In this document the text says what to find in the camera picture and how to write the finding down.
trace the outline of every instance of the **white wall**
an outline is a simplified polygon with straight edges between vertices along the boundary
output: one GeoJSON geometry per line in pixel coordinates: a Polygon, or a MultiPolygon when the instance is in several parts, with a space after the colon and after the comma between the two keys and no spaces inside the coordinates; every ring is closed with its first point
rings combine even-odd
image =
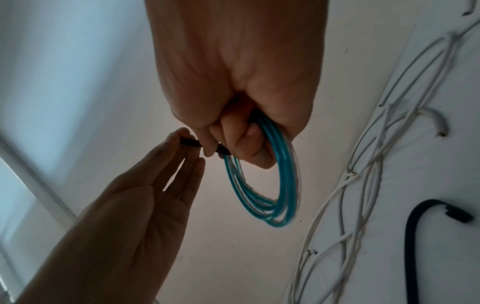
{"type": "MultiPolygon", "coordinates": [[[[10,9],[0,30],[0,135],[79,214],[113,177],[180,126],[157,80],[143,3],[1,5],[10,9]]],[[[184,244],[160,292],[162,303],[280,299],[310,219],[340,176],[422,5],[332,2],[312,120],[294,142],[303,181],[296,221],[273,229],[252,218],[237,201],[222,162],[209,159],[184,244]]],[[[275,170],[246,171],[259,190],[275,194],[275,170]]],[[[55,242],[59,236],[49,229],[37,231],[55,242]]],[[[27,243],[30,233],[25,226],[18,242],[27,243]]],[[[28,250],[38,257],[18,256],[19,263],[30,259],[18,269],[25,281],[44,256],[36,247],[28,250]]]]}

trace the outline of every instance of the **hand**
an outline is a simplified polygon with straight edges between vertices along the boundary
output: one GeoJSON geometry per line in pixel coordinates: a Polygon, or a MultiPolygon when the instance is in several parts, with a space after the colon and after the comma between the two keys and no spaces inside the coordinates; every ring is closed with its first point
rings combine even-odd
{"type": "Polygon", "coordinates": [[[260,108],[293,140],[312,113],[327,0],[145,0],[157,70],[173,114],[211,156],[275,164],[248,117],[260,108]]]}
{"type": "Polygon", "coordinates": [[[180,146],[180,135],[190,133],[171,133],[105,189],[18,303],[152,304],[182,243],[205,169],[200,149],[180,146]]]}

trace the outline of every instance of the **white cable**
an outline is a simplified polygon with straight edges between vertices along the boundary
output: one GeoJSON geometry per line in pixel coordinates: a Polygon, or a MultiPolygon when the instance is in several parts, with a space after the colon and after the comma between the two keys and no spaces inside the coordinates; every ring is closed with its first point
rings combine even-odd
{"type": "Polygon", "coordinates": [[[405,131],[409,128],[409,126],[414,121],[415,117],[418,114],[425,115],[426,117],[432,119],[433,125],[436,129],[436,136],[446,136],[448,134],[448,125],[445,119],[440,115],[439,112],[421,108],[425,100],[429,97],[430,93],[432,92],[433,87],[438,82],[439,77],[446,72],[446,66],[449,61],[452,48],[455,42],[463,37],[468,31],[473,29],[476,25],[480,23],[480,19],[474,21],[470,25],[466,26],[463,30],[459,31],[457,34],[455,33],[446,33],[442,37],[434,40],[430,43],[426,48],[424,48],[414,59],[413,61],[407,66],[407,68],[401,73],[400,77],[396,80],[393,86],[390,88],[386,96],[381,100],[379,106],[383,107],[386,103],[390,95],[392,94],[393,90],[400,82],[402,77],[407,73],[407,71],[417,62],[423,55],[425,55],[429,50],[433,47],[439,45],[440,43],[443,44],[443,48],[436,53],[432,60],[430,60],[427,65],[414,77],[414,79],[406,86],[406,88],[400,93],[400,95],[391,103],[388,103],[386,107],[381,111],[375,119],[365,128],[365,130],[360,135],[359,139],[357,140],[354,148],[349,156],[348,162],[345,168],[345,175],[343,180],[341,181],[340,185],[335,188],[335,190],[328,196],[326,201],[320,207],[320,209],[316,212],[315,216],[313,217],[313,221],[310,224],[310,228],[305,236],[305,240],[302,245],[302,249],[300,255],[298,257],[297,269],[293,275],[293,279],[291,281],[287,302],[288,304],[299,304],[302,298],[303,292],[309,280],[311,273],[313,272],[316,265],[324,258],[324,256],[329,253],[333,248],[335,248],[338,244],[342,244],[342,250],[346,250],[345,243],[349,240],[351,244],[349,244],[349,250],[347,253],[343,252],[342,255],[344,260],[341,263],[339,274],[337,277],[334,278],[333,282],[326,288],[326,291],[323,292],[319,298],[317,303],[322,304],[330,295],[333,293],[335,294],[334,302],[338,302],[343,284],[347,278],[349,271],[351,270],[354,260],[356,258],[357,250],[359,249],[360,245],[360,238],[361,238],[361,231],[363,230],[365,224],[368,221],[369,216],[372,213],[373,207],[377,200],[377,196],[380,190],[380,181],[382,176],[382,167],[383,167],[383,158],[387,154],[388,150],[399,140],[399,138],[405,133],[405,131]],[[397,105],[404,100],[404,96],[410,91],[415,83],[420,79],[420,77],[428,70],[437,59],[440,58],[440,64],[434,70],[433,76],[430,78],[429,82],[423,89],[420,98],[418,98],[410,109],[404,113],[401,113],[394,117],[393,113],[397,108],[397,105]],[[369,130],[375,125],[379,120],[381,120],[381,126],[378,129],[377,135],[371,139],[367,145],[362,148],[359,155],[356,155],[357,149],[364,139],[365,135],[369,132],[369,130]],[[392,134],[386,138],[387,130],[392,127],[393,125],[401,123],[396,129],[393,130],[392,134]],[[365,153],[365,151],[373,144],[372,152],[370,156],[366,159],[365,164],[360,167],[359,170],[354,170],[357,162],[361,158],[361,156],[365,153]],[[375,178],[373,182],[373,190],[369,188],[367,190],[369,176],[372,172],[373,168],[376,168],[375,178]],[[359,180],[360,178],[363,179],[362,187],[361,187],[361,194],[359,197],[358,202],[358,209],[357,215],[355,219],[355,223],[353,226],[353,231],[349,233],[344,233],[343,228],[343,216],[340,213],[341,221],[340,221],[340,232],[344,233],[341,235],[340,239],[336,241],[333,245],[328,247],[321,253],[318,253],[314,249],[308,249],[316,229],[322,219],[327,207],[329,206],[332,199],[341,192],[341,199],[343,199],[343,193],[346,187],[353,182],[359,180]],[[314,262],[311,264],[305,278],[303,279],[303,283],[300,286],[301,275],[307,261],[311,256],[315,256],[316,258],[314,262]]]}

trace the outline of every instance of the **blue cable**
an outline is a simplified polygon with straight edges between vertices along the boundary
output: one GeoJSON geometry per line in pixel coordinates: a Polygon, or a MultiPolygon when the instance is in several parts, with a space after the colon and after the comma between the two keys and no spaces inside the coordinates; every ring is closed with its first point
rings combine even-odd
{"type": "Polygon", "coordinates": [[[260,126],[275,154],[280,174],[278,198],[267,198],[249,186],[235,157],[224,156],[226,171],[235,194],[251,215],[270,226],[283,227],[293,220],[300,206],[301,181],[295,152],[277,125],[262,111],[253,110],[250,120],[260,126]]]}

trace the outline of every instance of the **tangled cable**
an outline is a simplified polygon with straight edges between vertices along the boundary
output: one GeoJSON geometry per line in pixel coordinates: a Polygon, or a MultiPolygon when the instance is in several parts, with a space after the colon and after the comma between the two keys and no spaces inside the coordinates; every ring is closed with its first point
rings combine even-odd
{"type": "Polygon", "coordinates": [[[436,129],[437,136],[446,136],[448,134],[448,126],[445,119],[436,111],[428,108],[421,108],[423,102],[426,100],[429,93],[432,91],[435,83],[439,79],[439,76],[446,70],[447,62],[452,52],[452,48],[461,37],[463,37],[467,32],[473,29],[476,25],[480,23],[480,19],[476,20],[463,30],[459,31],[459,33],[446,33],[442,37],[434,40],[430,43],[423,51],[421,51],[414,60],[407,66],[407,68],[402,72],[400,77],[394,83],[394,85],[390,88],[389,92],[385,95],[382,101],[379,104],[381,108],[380,113],[378,116],[365,128],[365,130],[360,135],[359,139],[357,140],[350,157],[348,159],[345,174],[343,175],[342,180],[340,181],[339,186],[328,196],[325,203],[321,206],[321,208],[315,214],[313,221],[310,225],[308,233],[305,237],[305,241],[303,242],[303,246],[300,252],[300,256],[298,258],[297,269],[293,275],[293,279],[291,281],[289,290],[288,290],[288,304],[298,304],[302,298],[303,292],[305,290],[305,286],[309,280],[311,273],[313,272],[314,268],[318,265],[318,263],[328,254],[333,248],[337,245],[341,245],[341,262],[340,262],[340,270],[338,276],[333,280],[333,282],[328,286],[323,292],[320,297],[318,298],[317,303],[321,304],[324,303],[325,300],[333,295],[333,302],[338,303],[342,289],[344,286],[345,281],[348,278],[348,275],[353,267],[354,259],[359,249],[359,243],[361,238],[361,233],[366,222],[371,215],[373,208],[375,206],[375,202],[377,200],[377,196],[380,189],[380,181],[382,177],[382,168],[383,168],[383,158],[388,153],[388,150],[399,140],[399,138],[405,133],[405,131],[409,128],[412,122],[415,120],[417,115],[425,115],[426,117],[430,118],[433,121],[434,127],[436,129]],[[440,50],[432,60],[430,60],[427,65],[420,71],[420,73],[406,86],[406,88],[401,92],[401,94],[391,103],[387,103],[391,93],[398,85],[400,80],[404,77],[407,71],[421,58],[425,53],[431,50],[433,47],[443,44],[442,50],[440,50]],[[413,103],[413,106],[406,112],[400,113],[398,115],[394,115],[395,110],[397,109],[399,103],[404,99],[404,96],[410,91],[412,86],[419,80],[419,78],[425,73],[429,67],[440,59],[439,66],[435,69],[432,78],[429,80],[425,88],[423,88],[420,98],[413,103]],[[378,133],[376,136],[371,139],[361,151],[358,151],[359,145],[364,139],[367,132],[376,124],[380,123],[380,127],[378,129],[378,133]],[[386,138],[387,130],[396,125],[397,128],[393,130],[391,136],[386,138]],[[357,163],[365,154],[367,149],[373,145],[372,151],[367,158],[367,160],[358,166],[357,163]],[[373,174],[373,182],[369,184],[370,175],[373,174]],[[362,180],[362,187],[360,197],[358,198],[358,210],[356,213],[356,218],[353,226],[353,230],[351,232],[346,233],[344,228],[344,220],[343,220],[343,212],[342,212],[342,204],[343,204],[343,196],[345,189],[348,185],[352,184],[353,182],[363,178],[362,180]],[[327,207],[331,203],[332,199],[339,194],[339,227],[340,227],[340,239],[329,246],[325,251],[318,252],[314,249],[308,249],[310,241],[315,234],[315,231],[320,223],[323,214],[325,213],[327,207]],[[349,249],[347,250],[347,241],[350,241],[349,249]],[[301,280],[301,275],[303,269],[309,260],[310,257],[315,256],[315,260],[311,264],[310,269],[304,275],[303,280],[301,280]]]}
{"type": "Polygon", "coordinates": [[[270,226],[283,227],[292,221],[300,206],[301,181],[297,157],[290,142],[262,111],[253,110],[250,120],[260,126],[275,154],[280,174],[278,198],[267,198],[248,185],[240,161],[235,157],[223,157],[226,171],[238,199],[251,215],[270,226]]]}

